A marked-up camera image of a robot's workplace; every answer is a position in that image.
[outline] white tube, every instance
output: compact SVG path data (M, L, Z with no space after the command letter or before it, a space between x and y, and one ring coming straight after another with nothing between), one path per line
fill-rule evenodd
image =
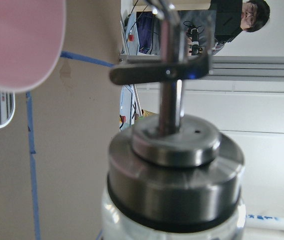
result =
M284 218L249 214L246 216L246 227L284 231Z

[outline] metal lid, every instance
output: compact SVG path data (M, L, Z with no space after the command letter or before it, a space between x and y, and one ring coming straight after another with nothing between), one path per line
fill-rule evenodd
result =
M208 126L199 118L184 120ZM128 128L109 147L108 190L125 215L147 227L176 233L209 229L231 216L240 198L244 170L243 154L231 139L220 134L219 150L210 151L217 155L208 164L163 167L137 155L131 146L133 138ZM197 140L193 145L202 145Z
M180 131L158 136L158 117L138 121L133 127L133 150L145 160L166 167L197 167L218 155L221 134L208 121L182 118Z

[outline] black hair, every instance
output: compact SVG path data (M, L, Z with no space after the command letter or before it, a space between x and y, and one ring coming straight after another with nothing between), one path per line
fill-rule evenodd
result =
M253 26L248 28L247 32L256 32L261 29L270 19L270 6L264 0L249 0L248 3L255 4L257 6L256 21Z

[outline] metal cap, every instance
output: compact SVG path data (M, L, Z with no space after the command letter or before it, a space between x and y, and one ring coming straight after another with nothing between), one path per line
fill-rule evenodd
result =
M208 121L186 115L180 131L158 136L158 116L138 121L133 127L132 147L141 158L166 167L197 167L218 155L221 134Z
M199 118L187 116L184 119L196 122L196 126L210 126ZM145 161L133 151L131 141L135 141L135 131L128 128L119 133L109 147L108 191L126 216L153 229L193 233L215 227L233 214L240 198L244 158L231 139L218 135L219 150L209 151L217 155L207 164L163 167L149 159ZM205 147L201 139L189 137L196 149L213 149ZM174 146L175 151L179 148L184 150L180 144Z

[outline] pink bowl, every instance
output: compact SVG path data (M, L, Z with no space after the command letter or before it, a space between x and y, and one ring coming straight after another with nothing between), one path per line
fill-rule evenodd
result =
M0 0L0 90L28 91L50 75L62 49L65 0Z

